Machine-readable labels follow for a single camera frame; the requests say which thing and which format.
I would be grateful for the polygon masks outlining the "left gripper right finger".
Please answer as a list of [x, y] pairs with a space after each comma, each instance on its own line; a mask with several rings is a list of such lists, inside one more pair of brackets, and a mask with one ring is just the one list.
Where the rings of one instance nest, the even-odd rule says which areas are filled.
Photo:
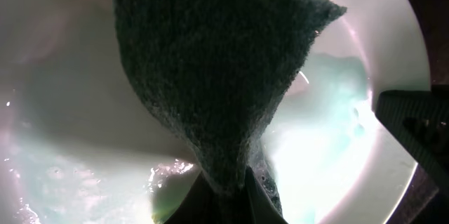
[[249, 166], [246, 167], [245, 190], [248, 195], [251, 224], [287, 224], [275, 209]]

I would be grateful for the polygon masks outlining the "dark green scrub sponge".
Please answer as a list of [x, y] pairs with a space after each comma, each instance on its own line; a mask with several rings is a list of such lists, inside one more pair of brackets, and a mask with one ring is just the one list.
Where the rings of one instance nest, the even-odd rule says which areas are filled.
[[250, 156], [317, 36], [331, 0], [114, 0], [123, 70], [148, 112], [195, 154], [217, 223], [250, 223]]

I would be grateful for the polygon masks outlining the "mint plate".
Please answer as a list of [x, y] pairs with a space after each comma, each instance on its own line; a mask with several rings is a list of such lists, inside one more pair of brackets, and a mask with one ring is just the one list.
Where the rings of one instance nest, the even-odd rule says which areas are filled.
[[[289, 223], [385, 223], [416, 161], [379, 123], [384, 89], [427, 90], [408, 0], [332, 0], [262, 137]], [[199, 168], [123, 73], [112, 0], [1, 0], [1, 222], [155, 223]]]

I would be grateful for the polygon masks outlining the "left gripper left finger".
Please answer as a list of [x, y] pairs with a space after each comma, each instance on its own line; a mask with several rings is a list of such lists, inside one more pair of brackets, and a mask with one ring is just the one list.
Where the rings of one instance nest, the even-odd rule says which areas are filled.
[[216, 224], [215, 193], [200, 173], [176, 211], [164, 224]]

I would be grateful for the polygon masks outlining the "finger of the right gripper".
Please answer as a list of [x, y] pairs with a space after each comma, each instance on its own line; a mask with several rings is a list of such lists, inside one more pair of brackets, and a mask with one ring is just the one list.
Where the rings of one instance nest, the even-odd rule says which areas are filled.
[[448, 194], [448, 96], [431, 91], [384, 91], [375, 116]]

